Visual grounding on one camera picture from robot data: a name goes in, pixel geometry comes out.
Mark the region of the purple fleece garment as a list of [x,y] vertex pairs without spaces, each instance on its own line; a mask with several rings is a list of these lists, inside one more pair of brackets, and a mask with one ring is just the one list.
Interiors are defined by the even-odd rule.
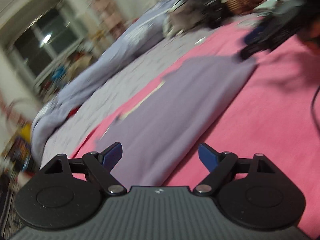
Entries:
[[112,176],[125,187],[159,186],[205,130],[225,111],[255,70],[254,58],[201,56],[185,60],[161,88],[97,141],[102,151],[121,143]]

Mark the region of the lavender patterned bed sheet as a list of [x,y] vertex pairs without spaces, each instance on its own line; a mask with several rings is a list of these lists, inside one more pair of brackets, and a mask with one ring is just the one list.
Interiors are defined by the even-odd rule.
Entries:
[[189,50],[214,34],[214,30],[197,27],[182,36],[163,38],[161,42],[117,72],[49,137],[41,164],[57,153],[71,154],[101,120],[127,102]]

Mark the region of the red item under duvet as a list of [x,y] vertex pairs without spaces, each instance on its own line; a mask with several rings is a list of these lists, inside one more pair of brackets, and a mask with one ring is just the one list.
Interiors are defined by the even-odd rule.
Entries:
[[68,113],[67,118],[72,117],[72,116],[79,110],[79,108],[80,108],[80,107],[76,107],[76,108],[72,109],[72,110]]

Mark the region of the beige black clothing pile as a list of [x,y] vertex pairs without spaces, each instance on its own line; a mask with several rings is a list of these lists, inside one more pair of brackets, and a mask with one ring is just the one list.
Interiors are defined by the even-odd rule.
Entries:
[[172,38],[198,26],[215,29],[232,15],[226,0],[178,0],[167,12],[163,36]]

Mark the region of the pink towel blanket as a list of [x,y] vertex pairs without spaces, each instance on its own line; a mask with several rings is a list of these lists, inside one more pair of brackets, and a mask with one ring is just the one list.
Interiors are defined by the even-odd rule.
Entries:
[[[214,32],[153,79],[145,88],[106,117],[73,151],[79,158],[93,150],[98,136],[120,113],[129,112],[161,79],[180,68],[188,58],[204,55],[231,55],[242,45],[255,18],[241,19]],[[299,227],[311,238],[319,236],[319,135],[310,114],[310,102],[319,86],[319,57],[295,36],[277,50],[256,54],[258,66],[220,120],[199,138],[219,151],[231,151],[249,158],[263,153],[270,158],[306,197],[306,210]],[[170,186],[191,188],[205,175],[196,146],[185,155],[167,179]]]

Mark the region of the yellow bag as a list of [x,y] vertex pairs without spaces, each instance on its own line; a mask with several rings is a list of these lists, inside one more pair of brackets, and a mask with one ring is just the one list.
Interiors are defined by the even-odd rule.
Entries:
[[31,124],[26,123],[23,127],[19,130],[20,136],[28,143],[31,142]]

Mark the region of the blue plush toy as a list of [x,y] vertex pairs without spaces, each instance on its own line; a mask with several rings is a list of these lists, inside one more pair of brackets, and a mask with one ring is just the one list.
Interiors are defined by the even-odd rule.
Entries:
[[63,78],[65,74],[66,74],[66,69],[64,66],[57,67],[56,70],[54,70],[52,73],[52,81],[56,81]]

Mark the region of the blue-grey floral duvet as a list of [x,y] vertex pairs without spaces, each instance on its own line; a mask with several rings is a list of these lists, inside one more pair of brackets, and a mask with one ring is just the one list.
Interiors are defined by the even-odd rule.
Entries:
[[31,126],[31,153],[41,164],[49,137],[108,79],[163,40],[163,23],[179,0],[164,0],[130,25],[99,59],[61,89],[39,111]]

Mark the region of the window with bars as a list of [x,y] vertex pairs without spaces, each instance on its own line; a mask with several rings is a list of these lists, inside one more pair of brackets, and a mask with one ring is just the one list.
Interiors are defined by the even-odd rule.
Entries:
[[38,17],[13,43],[33,78],[86,36],[87,30],[68,6],[52,8]]

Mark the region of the pink floral curtain right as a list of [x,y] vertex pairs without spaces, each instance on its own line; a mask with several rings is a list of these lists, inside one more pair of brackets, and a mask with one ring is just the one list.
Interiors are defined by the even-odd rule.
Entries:
[[86,0],[89,8],[93,9],[106,31],[117,40],[126,30],[124,19],[114,0]]

